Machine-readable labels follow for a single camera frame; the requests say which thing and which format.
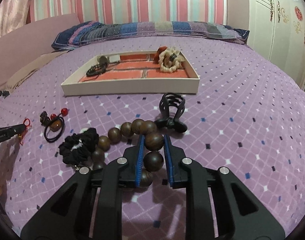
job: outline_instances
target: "striped wallpaper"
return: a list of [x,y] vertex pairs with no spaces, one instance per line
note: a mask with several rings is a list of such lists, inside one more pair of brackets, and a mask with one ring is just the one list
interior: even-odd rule
[[227,0],[34,0],[31,21],[77,13],[80,22],[203,21],[226,24]]

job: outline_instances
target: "red floral decoration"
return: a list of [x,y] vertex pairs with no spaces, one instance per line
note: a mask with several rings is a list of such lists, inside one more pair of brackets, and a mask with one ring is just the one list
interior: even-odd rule
[[303,20],[303,14],[301,13],[301,11],[299,10],[299,8],[297,6],[295,7],[295,13],[296,13],[296,16],[297,16],[298,20],[302,21]]

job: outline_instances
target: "cabinet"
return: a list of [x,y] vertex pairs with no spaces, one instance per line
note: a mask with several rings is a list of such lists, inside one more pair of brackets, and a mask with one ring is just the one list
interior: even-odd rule
[[[303,0],[236,0],[249,12],[247,44],[298,85],[305,80],[305,2]],[[227,24],[238,28],[228,3]]]

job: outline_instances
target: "red bead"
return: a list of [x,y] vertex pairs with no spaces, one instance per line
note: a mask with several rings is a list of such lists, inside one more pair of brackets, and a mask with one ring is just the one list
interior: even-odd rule
[[66,116],[68,114],[68,109],[67,108],[63,108],[60,110],[62,116]]
[[51,116],[50,116],[50,120],[53,120],[55,117],[57,117],[57,115],[56,115],[56,114],[51,114]]

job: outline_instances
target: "purple bedsheet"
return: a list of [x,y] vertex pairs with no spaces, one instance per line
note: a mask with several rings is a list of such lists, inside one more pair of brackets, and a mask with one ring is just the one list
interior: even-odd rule
[[[154,120],[161,95],[108,95],[65,98],[60,84],[97,54],[180,48],[200,75],[197,95],[186,95],[182,121],[188,131],[173,145],[208,168],[227,166],[262,201],[288,235],[305,214],[305,93],[284,72],[246,46],[192,37],[141,37],[106,41],[64,54],[0,99],[0,127],[32,121],[19,147],[0,144],[2,201],[20,232],[45,201],[72,176],[56,154],[64,137],[84,127],[100,135],[135,118]],[[70,109],[62,139],[43,138],[39,114]],[[121,156],[125,142],[107,152]],[[154,174],[145,191],[127,192],[123,203],[124,239],[184,239],[185,191],[162,185],[166,171]]]

